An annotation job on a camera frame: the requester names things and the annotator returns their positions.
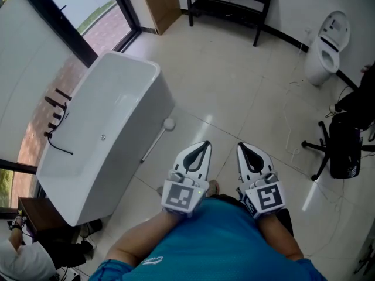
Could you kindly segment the brown cardboard box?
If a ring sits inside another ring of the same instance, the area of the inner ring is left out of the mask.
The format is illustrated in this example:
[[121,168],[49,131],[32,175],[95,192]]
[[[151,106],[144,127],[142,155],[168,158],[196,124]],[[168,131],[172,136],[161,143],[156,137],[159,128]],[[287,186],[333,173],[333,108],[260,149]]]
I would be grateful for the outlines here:
[[179,0],[145,0],[158,35],[163,35],[182,15]]

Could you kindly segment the black waist bag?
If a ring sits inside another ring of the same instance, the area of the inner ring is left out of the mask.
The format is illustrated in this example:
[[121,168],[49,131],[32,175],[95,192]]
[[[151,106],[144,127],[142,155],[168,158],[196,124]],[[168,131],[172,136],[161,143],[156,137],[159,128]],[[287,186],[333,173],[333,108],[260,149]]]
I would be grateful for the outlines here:
[[291,221],[291,217],[290,217],[288,209],[283,208],[283,209],[279,210],[276,213],[276,217],[278,218],[278,220],[280,221],[280,223],[287,229],[287,231],[292,236],[294,236],[294,231],[293,231],[293,227],[292,227],[292,221]]

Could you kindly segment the black office chair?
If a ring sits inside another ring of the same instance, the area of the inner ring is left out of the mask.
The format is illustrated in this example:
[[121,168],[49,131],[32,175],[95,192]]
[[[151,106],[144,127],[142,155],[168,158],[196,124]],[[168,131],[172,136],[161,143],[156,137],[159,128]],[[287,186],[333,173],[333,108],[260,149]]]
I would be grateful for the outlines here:
[[[318,169],[318,172],[314,175],[311,176],[311,180],[316,181],[320,175],[322,174],[324,168],[326,167],[327,164],[330,164],[330,144],[329,144],[329,128],[326,128],[325,124],[323,121],[318,122],[318,125],[321,127],[322,132],[323,132],[323,138],[320,138],[320,144],[312,144],[307,141],[303,141],[301,143],[303,148],[311,148],[314,150],[318,150],[322,153],[324,153],[323,161]],[[375,152],[375,145],[364,145],[362,141],[362,146],[361,146],[361,153],[362,152]]]

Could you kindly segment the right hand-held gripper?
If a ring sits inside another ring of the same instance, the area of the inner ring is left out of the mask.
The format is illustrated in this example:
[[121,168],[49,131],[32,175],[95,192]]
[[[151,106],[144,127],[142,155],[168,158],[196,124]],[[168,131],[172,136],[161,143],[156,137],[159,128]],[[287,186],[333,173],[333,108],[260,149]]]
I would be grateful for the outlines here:
[[277,172],[272,172],[270,156],[254,145],[240,142],[237,159],[243,183],[236,190],[251,216],[257,220],[284,208],[284,188]]

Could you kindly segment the white toilet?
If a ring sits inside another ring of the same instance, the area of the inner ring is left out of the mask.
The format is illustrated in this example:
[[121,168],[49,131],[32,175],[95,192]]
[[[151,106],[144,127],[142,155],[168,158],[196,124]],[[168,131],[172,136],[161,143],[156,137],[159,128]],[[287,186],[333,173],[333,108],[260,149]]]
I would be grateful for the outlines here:
[[340,53],[350,40],[350,23],[342,11],[331,12],[323,21],[305,58],[306,79],[318,87],[336,74]]

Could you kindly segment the person's teal shirt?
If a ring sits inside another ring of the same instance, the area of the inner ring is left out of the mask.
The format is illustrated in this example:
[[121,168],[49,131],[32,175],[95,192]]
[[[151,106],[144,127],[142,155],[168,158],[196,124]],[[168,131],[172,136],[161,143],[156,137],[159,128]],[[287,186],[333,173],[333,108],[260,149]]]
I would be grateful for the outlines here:
[[327,281],[273,249],[243,208],[206,198],[138,265],[106,259],[89,281]]

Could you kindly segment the curved black faucet spout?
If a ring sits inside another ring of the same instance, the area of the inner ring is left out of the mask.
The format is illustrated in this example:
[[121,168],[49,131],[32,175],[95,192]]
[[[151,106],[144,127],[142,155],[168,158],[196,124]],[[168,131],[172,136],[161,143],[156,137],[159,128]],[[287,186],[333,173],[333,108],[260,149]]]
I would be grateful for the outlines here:
[[55,101],[54,99],[52,99],[52,98],[50,98],[50,97],[47,97],[47,96],[45,96],[44,97],[44,99],[45,99],[45,101],[47,102],[47,103],[49,103],[51,106],[53,106],[53,107],[59,107],[59,108],[61,108],[62,110],[66,110],[66,108],[67,108],[67,106],[66,106],[66,104],[60,104],[59,102],[57,102],[57,101]]

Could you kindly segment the black console table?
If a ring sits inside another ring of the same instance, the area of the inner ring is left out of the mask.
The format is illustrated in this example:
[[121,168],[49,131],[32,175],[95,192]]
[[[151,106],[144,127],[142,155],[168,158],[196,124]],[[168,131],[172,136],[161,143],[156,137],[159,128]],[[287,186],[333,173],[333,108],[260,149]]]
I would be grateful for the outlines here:
[[193,17],[214,16],[242,26],[256,27],[253,46],[256,47],[270,8],[271,0],[253,0],[263,4],[261,11],[224,0],[187,0],[189,26],[194,25]]

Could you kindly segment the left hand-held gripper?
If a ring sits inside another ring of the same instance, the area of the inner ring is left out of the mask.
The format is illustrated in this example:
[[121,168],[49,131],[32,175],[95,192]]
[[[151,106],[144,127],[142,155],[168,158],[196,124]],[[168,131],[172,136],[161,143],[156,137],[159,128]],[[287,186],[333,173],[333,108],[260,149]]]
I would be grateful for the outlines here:
[[209,189],[212,145],[195,143],[181,151],[163,185],[162,207],[169,213],[191,218]]

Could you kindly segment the person's black trousers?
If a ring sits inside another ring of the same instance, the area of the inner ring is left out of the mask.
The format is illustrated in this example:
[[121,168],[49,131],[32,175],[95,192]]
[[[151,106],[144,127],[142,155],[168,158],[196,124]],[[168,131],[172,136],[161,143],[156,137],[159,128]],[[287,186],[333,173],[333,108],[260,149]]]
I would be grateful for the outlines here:
[[214,198],[214,199],[217,199],[217,200],[220,200],[220,201],[224,201],[225,203],[229,203],[229,204],[235,205],[237,207],[244,206],[244,204],[241,203],[240,201],[238,201],[236,198],[234,198],[232,196],[228,196],[226,194],[214,194],[214,195],[209,196],[209,198]]

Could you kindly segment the white bathtub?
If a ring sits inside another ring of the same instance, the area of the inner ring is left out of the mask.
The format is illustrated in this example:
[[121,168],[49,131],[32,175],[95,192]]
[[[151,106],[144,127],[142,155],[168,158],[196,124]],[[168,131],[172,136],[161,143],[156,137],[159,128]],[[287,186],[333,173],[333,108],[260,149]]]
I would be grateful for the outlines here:
[[69,225],[115,211],[174,106],[157,63],[118,52],[93,63],[74,89],[36,173]]

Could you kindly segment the person's left forearm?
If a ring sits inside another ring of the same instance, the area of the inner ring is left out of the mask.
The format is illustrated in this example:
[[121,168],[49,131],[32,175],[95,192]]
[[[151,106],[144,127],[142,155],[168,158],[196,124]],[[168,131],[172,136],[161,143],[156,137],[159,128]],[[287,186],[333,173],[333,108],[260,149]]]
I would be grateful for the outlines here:
[[161,211],[125,232],[105,258],[138,266],[182,219],[180,215]]

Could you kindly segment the person's right forearm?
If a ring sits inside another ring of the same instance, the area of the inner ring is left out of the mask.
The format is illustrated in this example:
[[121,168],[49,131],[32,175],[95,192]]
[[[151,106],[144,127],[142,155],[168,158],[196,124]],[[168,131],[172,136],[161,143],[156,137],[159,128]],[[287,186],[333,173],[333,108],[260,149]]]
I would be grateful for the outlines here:
[[278,253],[292,261],[304,258],[297,241],[275,214],[260,218],[257,225],[266,242]]

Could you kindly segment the white long-handled brush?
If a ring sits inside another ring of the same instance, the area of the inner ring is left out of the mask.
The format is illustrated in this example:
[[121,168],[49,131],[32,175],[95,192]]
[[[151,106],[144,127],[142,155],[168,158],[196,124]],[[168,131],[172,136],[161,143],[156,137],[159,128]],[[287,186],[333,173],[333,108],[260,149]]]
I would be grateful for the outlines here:
[[146,154],[144,154],[143,158],[141,159],[140,163],[143,163],[144,161],[146,161],[147,157],[149,156],[149,154],[152,152],[153,148],[155,147],[155,145],[158,143],[158,141],[160,140],[160,138],[162,137],[162,135],[166,132],[166,131],[173,131],[174,128],[176,126],[176,123],[175,123],[175,120],[172,119],[172,118],[166,118],[163,122],[163,126],[162,126],[162,129],[160,130],[160,132],[158,133],[158,136],[156,137],[156,139],[152,142],[152,145],[149,147],[149,149],[147,150]]

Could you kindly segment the straight black faucet spout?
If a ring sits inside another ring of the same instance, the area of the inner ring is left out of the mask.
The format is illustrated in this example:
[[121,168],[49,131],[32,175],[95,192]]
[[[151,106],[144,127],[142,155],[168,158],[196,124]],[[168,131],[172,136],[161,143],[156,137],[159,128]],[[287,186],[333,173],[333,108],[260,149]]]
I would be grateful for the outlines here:
[[55,89],[55,92],[58,93],[59,95],[61,95],[62,97],[64,97],[65,99],[69,100],[69,101],[72,100],[71,96],[67,95],[66,93],[64,93],[63,91],[61,91],[58,88]]

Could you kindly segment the black backpack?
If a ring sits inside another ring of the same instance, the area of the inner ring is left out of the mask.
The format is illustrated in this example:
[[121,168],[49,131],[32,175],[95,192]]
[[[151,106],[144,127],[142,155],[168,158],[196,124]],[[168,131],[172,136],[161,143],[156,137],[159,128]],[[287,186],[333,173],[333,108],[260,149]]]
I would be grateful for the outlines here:
[[351,179],[359,175],[362,140],[348,113],[335,115],[329,125],[330,175]]

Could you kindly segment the dark wooden side table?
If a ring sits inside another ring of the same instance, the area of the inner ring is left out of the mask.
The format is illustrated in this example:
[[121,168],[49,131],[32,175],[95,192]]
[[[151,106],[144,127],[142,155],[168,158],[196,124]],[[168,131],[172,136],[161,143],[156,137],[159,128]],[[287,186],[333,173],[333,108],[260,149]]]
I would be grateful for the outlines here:
[[18,210],[26,217],[26,230],[34,241],[77,241],[79,227],[70,226],[49,198],[19,198]]

